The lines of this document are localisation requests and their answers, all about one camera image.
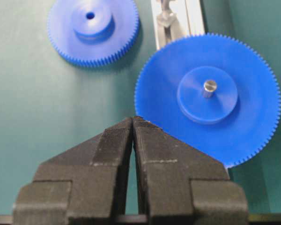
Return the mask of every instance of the metal shaft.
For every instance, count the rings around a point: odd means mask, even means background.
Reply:
[[[203,97],[210,98],[217,89],[217,84],[213,80],[207,80],[204,83]]]

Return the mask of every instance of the metal bracket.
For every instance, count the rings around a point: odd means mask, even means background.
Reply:
[[[204,34],[200,0],[151,0],[157,50],[189,35]]]

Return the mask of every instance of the blue plastic gear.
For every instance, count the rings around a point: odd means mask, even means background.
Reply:
[[[217,84],[209,98],[202,94],[207,80]],[[136,84],[135,110],[229,168],[269,142],[281,96],[259,54],[233,38],[207,34],[173,42],[151,57]]]
[[[139,14],[133,0],[57,0],[48,18],[49,39],[67,61],[98,67],[134,44]]]

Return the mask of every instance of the gear teeth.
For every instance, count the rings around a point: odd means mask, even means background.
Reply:
[[[135,15],[136,15],[135,27],[133,29],[133,33],[130,36],[128,42],[124,46],[122,46],[120,50],[118,50],[114,54],[108,55],[106,57],[103,57],[103,58],[97,59],[97,60],[81,60],[81,59],[77,59],[77,58],[74,58],[74,57],[71,57],[71,56],[67,55],[66,53],[64,53],[62,50],[60,50],[57,47],[56,43],[52,39],[50,26],[49,26],[50,20],[51,20],[52,10],[54,9],[54,7],[57,6],[59,1],[61,1],[61,0],[57,0],[53,4],[53,6],[51,7],[51,10],[49,12],[48,21],[47,21],[47,33],[48,33],[48,37],[49,37],[49,40],[50,40],[53,48],[59,53],[59,55],[62,58],[64,58],[66,61],[68,61],[72,65],[83,67],[83,68],[89,68],[89,67],[90,68],[91,67],[96,68],[96,67],[100,67],[100,66],[106,66],[106,65],[111,64],[111,63],[119,60],[120,58],[122,58],[131,49],[131,47],[136,42],[138,32],[139,32],[139,28],[140,28],[140,19],[139,19],[139,12],[138,12],[136,3],[134,2],[134,0],[130,0],[133,3],[134,12],[135,12]]]

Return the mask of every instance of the green surface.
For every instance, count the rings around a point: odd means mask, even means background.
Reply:
[[[81,69],[47,37],[54,0],[0,0],[0,214],[11,213],[42,161],[135,114],[135,82],[155,51],[150,2],[136,2],[141,26],[132,50],[110,66]],[[129,195],[136,211],[136,191]]]
[[[47,38],[53,2],[0,1],[0,214],[11,213],[39,163],[134,115],[135,82],[155,51],[150,1],[137,0],[141,27],[132,50],[107,67],[73,67]],[[281,0],[204,0],[204,10],[208,31],[255,48],[281,87]],[[281,122],[270,144],[230,175],[251,212],[281,212]],[[134,154],[127,213],[137,213]]]

